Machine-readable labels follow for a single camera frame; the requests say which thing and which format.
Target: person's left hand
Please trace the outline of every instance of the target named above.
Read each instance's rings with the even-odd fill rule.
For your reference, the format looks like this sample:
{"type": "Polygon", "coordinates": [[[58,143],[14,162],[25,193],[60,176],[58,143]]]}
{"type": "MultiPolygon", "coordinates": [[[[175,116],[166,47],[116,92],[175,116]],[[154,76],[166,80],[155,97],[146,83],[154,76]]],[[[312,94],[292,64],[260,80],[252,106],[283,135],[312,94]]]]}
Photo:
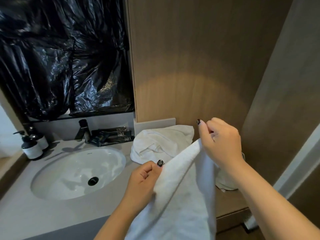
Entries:
{"type": "Polygon", "coordinates": [[[148,161],[132,171],[120,207],[127,213],[137,216],[150,202],[162,168],[148,161]]]}

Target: sink drain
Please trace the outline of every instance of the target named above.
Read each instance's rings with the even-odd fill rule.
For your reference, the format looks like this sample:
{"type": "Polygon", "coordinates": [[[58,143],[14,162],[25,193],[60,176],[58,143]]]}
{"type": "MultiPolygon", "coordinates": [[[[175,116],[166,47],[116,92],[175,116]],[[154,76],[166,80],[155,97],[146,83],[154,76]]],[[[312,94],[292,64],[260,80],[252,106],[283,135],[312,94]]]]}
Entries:
{"type": "Polygon", "coordinates": [[[98,183],[98,181],[99,181],[98,177],[92,177],[89,179],[88,185],[90,185],[90,186],[96,185],[98,183]]]}

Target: black plastic sheet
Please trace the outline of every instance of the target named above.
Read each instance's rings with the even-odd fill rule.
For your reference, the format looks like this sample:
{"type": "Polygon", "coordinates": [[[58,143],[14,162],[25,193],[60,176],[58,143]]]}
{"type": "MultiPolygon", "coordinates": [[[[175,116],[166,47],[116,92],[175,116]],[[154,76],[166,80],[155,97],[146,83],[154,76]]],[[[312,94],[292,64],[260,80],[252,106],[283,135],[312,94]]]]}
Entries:
{"type": "Polygon", "coordinates": [[[0,0],[0,76],[22,111],[54,120],[133,110],[121,0],[0,0]]]}

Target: fingernail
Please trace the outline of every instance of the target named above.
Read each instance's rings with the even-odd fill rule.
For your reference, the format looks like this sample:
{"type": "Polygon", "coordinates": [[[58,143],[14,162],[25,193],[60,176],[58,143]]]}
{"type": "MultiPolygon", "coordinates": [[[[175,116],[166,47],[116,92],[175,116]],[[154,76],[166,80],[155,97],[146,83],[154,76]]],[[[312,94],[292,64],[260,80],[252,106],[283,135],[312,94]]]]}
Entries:
{"type": "Polygon", "coordinates": [[[158,163],[157,163],[157,165],[158,165],[159,167],[162,167],[164,164],[165,164],[165,163],[164,163],[162,160],[159,160],[158,163]]]}

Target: sink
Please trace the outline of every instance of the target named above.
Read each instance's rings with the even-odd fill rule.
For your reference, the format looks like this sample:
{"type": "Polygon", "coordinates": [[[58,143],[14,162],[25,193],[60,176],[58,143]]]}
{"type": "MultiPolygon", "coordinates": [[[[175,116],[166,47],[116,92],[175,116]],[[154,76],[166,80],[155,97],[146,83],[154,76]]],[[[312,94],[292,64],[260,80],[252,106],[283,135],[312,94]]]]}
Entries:
{"type": "Polygon", "coordinates": [[[124,154],[111,147],[79,150],[42,168],[32,180],[31,191],[46,200],[81,197],[109,184],[125,165],[124,154]]]}

